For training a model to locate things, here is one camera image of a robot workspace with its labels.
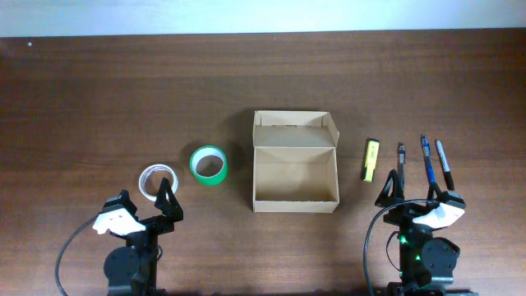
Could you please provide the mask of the black pen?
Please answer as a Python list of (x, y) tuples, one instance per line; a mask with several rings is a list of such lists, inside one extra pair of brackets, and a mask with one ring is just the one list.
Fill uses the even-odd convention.
[(402, 142), (398, 145), (398, 175), (402, 189), (404, 189), (404, 166), (406, 163), (406, 150)]

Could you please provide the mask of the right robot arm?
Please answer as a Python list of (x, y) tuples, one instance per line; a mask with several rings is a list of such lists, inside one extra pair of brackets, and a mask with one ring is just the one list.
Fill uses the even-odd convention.
[(460, 248), (433, 233), (456, 222), (466, 204), (456, 192), (429, 186), (425, 199), (407, 200), (401, 177), (391, 170), (375, 201), (381, 208), (376, 218), (398, 228), (399, 282), (387, 285), (388, 295), (473, 295), (469, 289), (450, 289)]

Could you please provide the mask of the white tape roll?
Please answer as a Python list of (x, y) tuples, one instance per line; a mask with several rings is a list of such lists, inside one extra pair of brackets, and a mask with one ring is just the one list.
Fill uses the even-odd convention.
[(139, 187), (141, 194), (150, 201), (156, 201), (157, 197), (152, 194), (149, 194), (146, 191), (146, 182), (151, 174), (155, 172), (159, 172), (159, 171), (169, 173), (170, 176), (172, 177), (172, 182), (170, 183), (172, 192), (175, 193), (178, 190), (178, 184), (179, 184), (178, 176), (175, 174), (173, 169), (167, 166), (166, 164), (152, 164), (143, 170), (143, 172), (141, 173), (138, 179), (138, 187)]

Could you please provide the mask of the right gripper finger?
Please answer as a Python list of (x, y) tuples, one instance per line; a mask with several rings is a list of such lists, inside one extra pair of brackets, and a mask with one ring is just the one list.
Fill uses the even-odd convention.
[(375, 201), (375, 206), (385, 208), (402, 201), (404, 201), (404, 190), (401, 186), (397, 170), (392, 169)]
[(431, 183), (428, 189), (426, 208), (428, 210), (436, 209), (440, 203), (463, 210), (466, 208), (464, 199), (456, 192), (442, 191), (437, 183)]

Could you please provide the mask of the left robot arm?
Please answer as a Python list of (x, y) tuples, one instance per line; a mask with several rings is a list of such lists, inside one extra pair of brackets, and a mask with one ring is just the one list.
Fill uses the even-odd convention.
[(183, 210), (174, 196), (170, 181), (163, 178), (155, 198), (160, 215), (140, 220), (137, 208), (123, 190), (109, 198), (97, 215), (93, 229), (98, 234), (109, 232), (126, 242), (111, 251), (104, 262), (109, 295), (166, 295), (157, 287), (157, 265), (161, 258), (159, 236), (174, 231), (183, 220)]

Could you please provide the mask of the blue pen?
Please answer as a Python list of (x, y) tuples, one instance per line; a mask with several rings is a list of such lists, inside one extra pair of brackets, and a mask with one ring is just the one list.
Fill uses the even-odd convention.
[(427, 174), (427, 180), (430, 184), (432, 184), (436, 181), (436, 178), (435, 178), (434, 169), (432, 168), (432, 163), (431, 163), (431, 147), (425, 135), (421, 135), (421, 146), (422, 146), (425, 170)]

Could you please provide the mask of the green tape roll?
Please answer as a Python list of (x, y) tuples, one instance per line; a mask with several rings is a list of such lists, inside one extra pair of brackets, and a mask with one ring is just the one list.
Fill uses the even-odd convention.
[[(217, 173), (205, 176), (197, 171), (197, 166), (206, 157), (214, 156), (222, 161)], [(202, 146), (195, 150), (190, 158), (189, 167), (196, 180), (205, 186), (215, 186), (222, 183), (228, 176), (228, 161), (226, 154), (217, 146)]]

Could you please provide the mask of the yellow highlighter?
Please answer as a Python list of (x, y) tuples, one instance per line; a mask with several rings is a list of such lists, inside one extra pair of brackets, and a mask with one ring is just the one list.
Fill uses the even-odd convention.
[(377, 139), (367, 139), (361, 173), (364, 182), (371, 183), (373, 181), (379, 146), (380, 142)]

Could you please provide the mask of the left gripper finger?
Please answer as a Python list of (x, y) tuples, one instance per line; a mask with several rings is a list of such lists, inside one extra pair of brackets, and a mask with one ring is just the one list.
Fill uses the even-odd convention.
[(109, 212), (109, 211), (118, 210), (121, 208), (127, 210), (127, 212), (132, 216), (134, 216), (137, 211), (137, 207), (131, 201), (130, 196), (129, 196), (129, 191), (126, 189), (122, 189), (117, 196), (110, 197), (104, 203), (102, 211)]
[(161, 180), (155, 200), (155, 207), (159, 209), (163, 215), (169, 218), (183, 217), (182, 207), (174, 196), (170, 182), (167, 178)]

